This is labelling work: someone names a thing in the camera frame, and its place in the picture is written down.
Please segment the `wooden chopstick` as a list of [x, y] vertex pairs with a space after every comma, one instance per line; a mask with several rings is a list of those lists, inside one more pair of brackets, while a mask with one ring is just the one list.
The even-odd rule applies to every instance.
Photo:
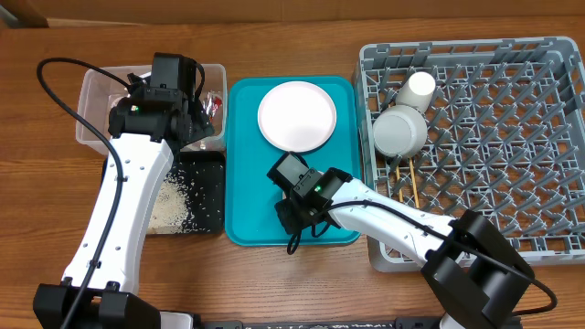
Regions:
[[413, 198], [414, 198], [414, 202], [415, 202], [415, 207], [416, 208], [420, 208], [420, 200], [419, 200], [419, 194], [418, 194], [418, 186], [417, 186], [415, 169], [414, 169], [414, 163], [413, 163], [413, 159], [412, 158], [409, 159], [409, 171], [410, 171], [410, 178], [411, 178], [411, 185], [412, 185], [412, 193], [413, 193]]
[[402, 193], [403, 181], [402, 181], [400, 170], [399, 170], [398, 166], [395, 169], [395, 174], [396, 174], [395, 189], [396, 189], [396, 192], [398, 194], [399, 202], [403, 203], [404, 202], [403, 193]]

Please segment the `grey-rimmed white bowl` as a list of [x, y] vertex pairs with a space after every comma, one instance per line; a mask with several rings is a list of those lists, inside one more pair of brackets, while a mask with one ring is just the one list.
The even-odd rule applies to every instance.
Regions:
[[389, 157], [411, 158], [424, 146], [428, 128], [421, 113], [406, 105], [383, 111], [373, 123], [374, 147]]

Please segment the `red foil snack wrapper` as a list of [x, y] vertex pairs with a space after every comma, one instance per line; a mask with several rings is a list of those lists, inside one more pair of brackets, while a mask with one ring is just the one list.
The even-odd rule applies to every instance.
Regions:
[[209, 91], [203, 100], [203, 108], [207, 117], [213, 122], [219, 115], [219, 110], [223, 105], [223, 99], [217, 92]]

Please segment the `white paper cup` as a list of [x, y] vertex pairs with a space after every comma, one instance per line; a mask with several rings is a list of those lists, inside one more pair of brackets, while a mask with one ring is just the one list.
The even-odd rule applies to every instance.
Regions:
[[428, 110], [436, 90], [435, 78], [427, 72], [415, 72], [405, 82], [396, 97], [397, 105], [409, 106], [420, 113]]

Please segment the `large white plate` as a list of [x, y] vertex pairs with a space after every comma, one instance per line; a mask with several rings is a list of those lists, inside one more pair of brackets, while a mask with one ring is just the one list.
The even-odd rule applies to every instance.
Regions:
[[262, 98], [258, 125], [262, 136], [283, 151], [305, 153], [333, 135], [337, 111], [329, 94], [307, 81], [281, 83]]

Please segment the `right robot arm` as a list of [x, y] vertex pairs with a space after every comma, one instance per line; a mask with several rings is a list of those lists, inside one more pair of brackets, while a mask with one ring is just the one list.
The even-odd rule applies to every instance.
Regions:
[[439, 328], [518, 328], [516, 305], [535, 275], [498, 229], [480, 213], [460, 218], [426, 213], [367, 187], [340, 169], [322, 173], [295, 153], [267, 176], [284, 193], [275, 205], [294, 253], [305, 228], [344, 228], [402, 253], [441, 303]]

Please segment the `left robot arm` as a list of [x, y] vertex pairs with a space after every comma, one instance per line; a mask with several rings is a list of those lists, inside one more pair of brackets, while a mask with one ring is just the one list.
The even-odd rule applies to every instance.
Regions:
[[196, 328], [192, 313], [161, 311], [138, 296], [144, 239], [160, 187], [175, 156], [214, 132], [199, 99], [205, 71], [192, 58], [154, 55], [151, 73], [129, 75], [127, 96], [109, 112], [107, 133], [47, 95], [108, 149], [101, 188], [77, 252], [58, 284], [41, 284], [33, 300], [44, 328]]

